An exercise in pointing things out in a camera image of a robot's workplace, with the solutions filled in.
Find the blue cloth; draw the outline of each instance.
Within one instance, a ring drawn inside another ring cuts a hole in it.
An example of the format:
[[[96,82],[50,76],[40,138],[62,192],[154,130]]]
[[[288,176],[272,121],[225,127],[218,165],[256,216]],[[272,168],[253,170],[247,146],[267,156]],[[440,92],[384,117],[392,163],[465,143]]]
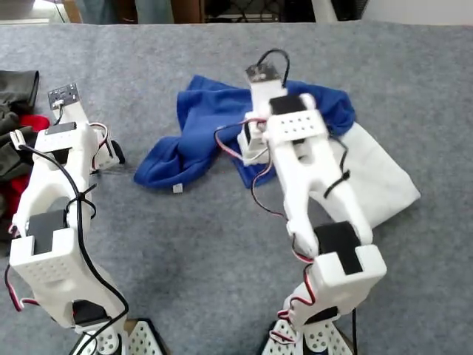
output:
[[[289,81],[290,94],[309,92],[314,96],[317,108],[333,135],[343,135],[353,125],[355,110],[348,94],[335,89]],[[226,124],[235,124],[252,111],[249,89],[230,87],[218,81],[195,76],[186,91],[177,96],[177,119],[182,135],[164,137],[157,142],[135,173],[135,182],[147,187],[170,187],[183,185],[200,178],[210,168],[219,149],[214,140],[214,131]],[[237,135],[241,127],[236,126],[219,132],[223,143],[239,152]],[[264,166],[244,166],[233,158],[243,183],[251,187],[254,176]],[[272,171],[258,179],[258,184],[270,180]]]

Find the white 3d-printed part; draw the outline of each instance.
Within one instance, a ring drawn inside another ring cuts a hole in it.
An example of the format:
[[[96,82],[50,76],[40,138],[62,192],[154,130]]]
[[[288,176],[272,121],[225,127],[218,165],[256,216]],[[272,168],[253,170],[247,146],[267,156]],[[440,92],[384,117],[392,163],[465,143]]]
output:
[[[130,334],[128,355],[164,355],[147,322],[139,321]]]
[[[294,331],[284,320],[279,320],[273,328],[287,337],[296,338]],[[303,327],[308,348],[315,354],[353,355],[350,347],[332,322],[315,323]],[[295,345],[280,345],[271,338],[266,343],[262,355],[302,355],[303,338]]]

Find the white cloth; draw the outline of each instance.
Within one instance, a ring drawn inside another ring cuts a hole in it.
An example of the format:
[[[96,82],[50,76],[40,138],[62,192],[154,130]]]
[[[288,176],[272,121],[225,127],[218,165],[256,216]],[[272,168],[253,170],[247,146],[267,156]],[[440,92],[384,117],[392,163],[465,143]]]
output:
[[[359,124],[354,123],[341,137],[341,141],[349,149],[344,163],[344,169],[350,170],[348,183],[352,186],[371,228],[390,219],[421,197],[410,176]],[[331,141],[330,145],[339,161],[343,147],[335,141]],[[320,196],[310,196],[337,220],[336,216],[340,215],[337,206]]]

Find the gray carpet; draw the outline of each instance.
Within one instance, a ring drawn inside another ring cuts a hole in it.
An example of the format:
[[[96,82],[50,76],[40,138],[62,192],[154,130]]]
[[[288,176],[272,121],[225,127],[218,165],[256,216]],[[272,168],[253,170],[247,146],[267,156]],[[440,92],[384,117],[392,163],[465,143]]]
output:
[[[348,91],[422,193],[375,230],[388,274],[359,309],[361,354],[473,354],[473,28],[51,25],[0,27],[0,39],[2,69],[41,72],[38,112],[50,115],[47,90],[75,81],[89,119],[121,143],[129,166],[98,179],[86,244],[173,354],[255,354],[301,282],[284,225],[255,206],[226,157],[183,195],[132,182],[156,140],[178,134],[176,94],[193,74],[244,86],[244,68],[271,47],[290,53],[290,78]],[[276,181],[258,193],[281,206]],[[16,314],[4,288],[0,309],[2,355],[67,354],[75,341],[41,309]]]

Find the white plastic bracket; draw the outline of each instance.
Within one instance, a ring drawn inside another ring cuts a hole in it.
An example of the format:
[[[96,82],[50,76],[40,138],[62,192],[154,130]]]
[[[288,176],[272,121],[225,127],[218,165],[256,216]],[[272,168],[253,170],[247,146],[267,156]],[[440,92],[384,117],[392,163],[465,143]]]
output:
[[[16,150],[21,150],[21,145],[26,145],[26,141],[24,140],[23,133],[21,131],[15,129],[14,131],[10,132],[10,139],[13,142],[13,145]]]
[[[136,324],[128,338],[127,355],[164,355],[147,322]]]
[[[296,338],[293,329],[285,320],[279,320],[273,330],[292,339]],[[307,348],[315,354],[353,355],[351,347],[344,340],[333,322],[305,325],[302,331],[304,336],[296,344],[280,345],[269,338],[262,355],[303,355],[304,341]]]

